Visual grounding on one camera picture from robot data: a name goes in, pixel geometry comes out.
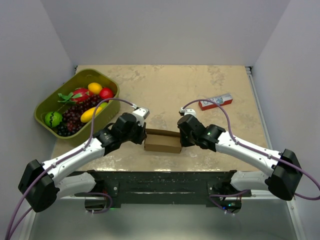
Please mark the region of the brown cardboard paper box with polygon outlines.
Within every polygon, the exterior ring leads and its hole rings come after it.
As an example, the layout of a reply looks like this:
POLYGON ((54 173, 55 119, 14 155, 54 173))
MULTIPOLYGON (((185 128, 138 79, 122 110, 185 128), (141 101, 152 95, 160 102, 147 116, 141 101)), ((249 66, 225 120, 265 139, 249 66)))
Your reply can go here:
POLYGON ((181 152, 182 145, 179 132, 151 128, 147 128, 145 131, 145 151, 171 154, 179 154, 181 152))

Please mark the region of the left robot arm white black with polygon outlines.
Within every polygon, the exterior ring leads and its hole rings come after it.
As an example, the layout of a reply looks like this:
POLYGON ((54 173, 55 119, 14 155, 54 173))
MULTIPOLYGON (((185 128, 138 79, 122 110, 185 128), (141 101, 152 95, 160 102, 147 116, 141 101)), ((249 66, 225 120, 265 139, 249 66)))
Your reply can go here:
POLYGON ((43 163, 29 162, 18 189, 36 213, 48 209, 57 199, 78 193, 99 196, 104 184, 85 172, 71 176, 85 164, 118 150, 123 143, 142 144, 146 139, 146 118, 150 112, 138 108, 123 113, 112 124, 96 132, 91 138, 69 152, 43 163))

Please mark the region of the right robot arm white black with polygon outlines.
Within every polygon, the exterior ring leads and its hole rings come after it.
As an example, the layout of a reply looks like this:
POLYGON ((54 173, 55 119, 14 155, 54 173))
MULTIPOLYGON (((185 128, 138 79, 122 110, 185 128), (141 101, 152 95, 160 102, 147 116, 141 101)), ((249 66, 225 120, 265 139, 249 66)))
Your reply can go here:
POLYGON ((296 154, 270 150, 231 137, 224 128, 210 124, 204 126, 195 116, 187 114, 177 122, 183 147, 198 146, 237 158, 257 171, 236 171, 223 183, 223 192, 230 197, 244 190, 269 191, 281 200, 290 201, 302 178, 301 165, 296 154))

